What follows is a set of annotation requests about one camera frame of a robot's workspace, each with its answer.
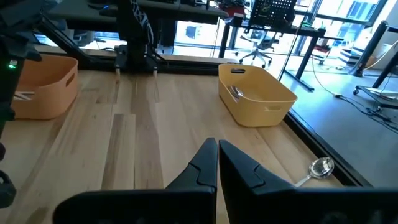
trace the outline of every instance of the wooden table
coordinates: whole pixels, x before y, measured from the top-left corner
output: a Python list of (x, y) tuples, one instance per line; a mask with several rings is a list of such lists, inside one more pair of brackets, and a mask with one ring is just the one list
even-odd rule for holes
[[(167, 186), (203, 141), (227, 139), (264, 167), (294, 183), (316, 159), (284, 123), (237, 125), (218, 96), (218, 77), (127, 76), (81, 71), (81, 92), (63, 116), (6, 124), (0, 169), (17, 188), (0, 223), (51, 223), (54, 208), (87, 190)], [(221, 184), (217, 222), (228, 223)], [(339, 187), (331, 177), (306, 187)]]

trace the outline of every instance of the desk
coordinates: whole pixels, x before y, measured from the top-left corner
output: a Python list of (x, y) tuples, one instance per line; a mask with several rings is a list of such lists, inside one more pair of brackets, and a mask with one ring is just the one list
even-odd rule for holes
[[(221, 40), (221, 46), (220, 46), (220, 52), (218, 54), (219, 58), (223, 58), (225, 55), (225, 50), (226, 50), (226, 43), (228, 40), (228, 34), (229, 34), (229, 29), (231, 27), (231, 19), (227, 19), (225, 21), (225, 27), (223, 31), (223, 38)], [(243, 21), (242, 24), (239, 26), (241, 28), (249, 28), (248, 27), (248, 22)], [(266, 28), (266, 27), (251, 27), (250, 29), (256, 29), (256, 30), (264, 30), (264, 31), (269, 31), (269, 32), (280, 32), (283, 34), (295, 34), (297, 32), (298, 27), (292, 26), (292, 27), (287, 27), (283, 29), (274, 29), (274, 28)], [(314, 88), (312, 88), (310, 85), (305, 83), (303, 80), (301, 80), (301, 76), (303, 75), (303, 72), (305, 70), (305, 67), (307, 66), (308, 61), (310, 60), (312, 51), (314, 50), (318, 38), (322, 38), (325, 36), (326, 30), (325, 29), (314, 29), (311, 27), (302, 27), (298, 32), (297, 35), (303, 35), (303, 36), (309, 36), (312, 37), (310, 45), (308, 46), (308, 49), (303, 57), (303, 60), (300, 64), (300, 67), (297, 70), (297, 73), (294, 75), (292, 72), (286, 70), (286, 65), (287, 62), (285, 62), (283, 66), (283, 71), (286, 72), (289, 76), (297, 80), (303, 87), (305, 87), (309, 91), (313, 91)]]
[[(148, 0), (137, 2), (150, 20), (175, 19), (217, 24), (219, 17), (228, 16), (214, 7), (206, 10), (205, 6), (193, 7), (179, 1), (174, 4)], [(51, 19), (66, 19), (69, 29), (117, 32), (116, 18), (101, 16), (98, 10), (88, 7), (86, 0), (63, 0), (49, 11), (49, 16)]]
[[(209, 136), (227, 139), (264, 167), (295, 183), (316, 159), (285, 124), (237, 125), (218, 96), (218, 77), (124, 76), (80, 71), (81, 91), (65, 115), (6, 124), (0, 169), (13, 179), (14, 204), (0, 223), (50, 223), (54, 208), (87, 190), (168, 185)], [(335, 177), (305, 187), (341, 187)], [(228, 223), (220, 182), (217, 223)]]

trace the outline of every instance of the spoon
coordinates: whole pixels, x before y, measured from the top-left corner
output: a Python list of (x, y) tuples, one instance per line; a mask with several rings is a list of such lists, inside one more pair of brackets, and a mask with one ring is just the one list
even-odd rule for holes
[(229, 91), (237, 99), (243, 96), (242, 90), (238, 89), (236, 86), (233, 85), (229, 86)]
[(329, 157), (319, 158), (310, 164), (310, 167), (308, 168), (310, 174), (304, 177), (302, 180), (298, 181), (295, 186), (300, 187), (301, 185), (306, 183), (306, 181), (309, 180), (311, 177), (317, 179), (327, 178), (333, 172), (334, 168), (335, 163), (332, 159), (330, 159)]

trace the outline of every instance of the plastic basket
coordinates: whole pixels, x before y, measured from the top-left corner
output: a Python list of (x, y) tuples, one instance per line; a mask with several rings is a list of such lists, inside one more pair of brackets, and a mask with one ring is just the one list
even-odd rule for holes
[(17, 119), (52, 119), (64, 113), (78, 92), (78, 61), (70, 57), (42, 54), (41, 62), (26, 60), (18, 93), (29, 100), (14, 100)]
[[(218, 67), (218, 91), (237, 123), (246, 127), (278, 125), (297, 96), (270, 73), (250, 65), (223, 64)], [(243, 96), (233, 96), (235, 86)]]

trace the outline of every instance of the gray floor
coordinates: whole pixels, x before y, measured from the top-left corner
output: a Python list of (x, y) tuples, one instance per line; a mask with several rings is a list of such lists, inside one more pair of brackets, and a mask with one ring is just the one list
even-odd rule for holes
[[(317, 77), (323, 86), (334, 93), (352, 98), (365, 107), (371, 108), (374, 104), (363, 92), (354, 96), (353, 90), (356, 85), (371, 85), (376, 77), (322, 73), (318, 73)], [(398, 135), (325, 91), (312, 72), (306, 72), (302, 79), (315, 88), (313, 93), (287, 75), (282, 77), (282, 83), (298, 96), (293, 110), (370, 184), (375, 187), (398, 187)], [(386, 89), (398, 90), (398, 78), (391, 78)], [(382, 113), (398, 123), (397, 110), (385, 109)]]

